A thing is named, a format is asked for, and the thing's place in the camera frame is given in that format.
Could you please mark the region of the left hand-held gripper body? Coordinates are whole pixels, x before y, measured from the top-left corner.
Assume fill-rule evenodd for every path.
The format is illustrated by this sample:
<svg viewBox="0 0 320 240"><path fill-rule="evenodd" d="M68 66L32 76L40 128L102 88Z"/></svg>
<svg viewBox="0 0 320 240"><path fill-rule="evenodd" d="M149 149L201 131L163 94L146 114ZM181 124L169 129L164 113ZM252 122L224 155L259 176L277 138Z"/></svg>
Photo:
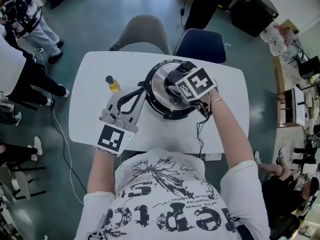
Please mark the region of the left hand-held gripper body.
<svg viewBox="0 0 320 240"><path fill-rule="evenodd" d="M132 92L134 88L136 87L130 87L113 94L105 109L102 110L99 118L102 129L96 144L98 150L119 157L138 132L137 122L145 102L145 91L132 113L122 114L121 111L129 111L135 97L123 105L121 110L117 109L119 99Z"/></svg>

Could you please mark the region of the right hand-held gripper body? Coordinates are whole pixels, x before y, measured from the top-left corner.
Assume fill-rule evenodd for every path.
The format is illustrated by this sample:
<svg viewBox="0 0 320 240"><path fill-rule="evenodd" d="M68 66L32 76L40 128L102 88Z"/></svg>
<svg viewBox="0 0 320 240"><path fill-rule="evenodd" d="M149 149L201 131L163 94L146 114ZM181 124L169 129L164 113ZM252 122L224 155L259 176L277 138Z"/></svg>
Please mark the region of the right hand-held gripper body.
<svg viewBox="0 0 320 240"><path fill-rule="evenodd" d="M209 105L200 100L217 87L217 82L211 78L206 70L196 67L190 61L181 62L174 70L170 71L166 77L166 88L177 86L186 104L178 106L196 109L205 118L209 117Z"/></svg>

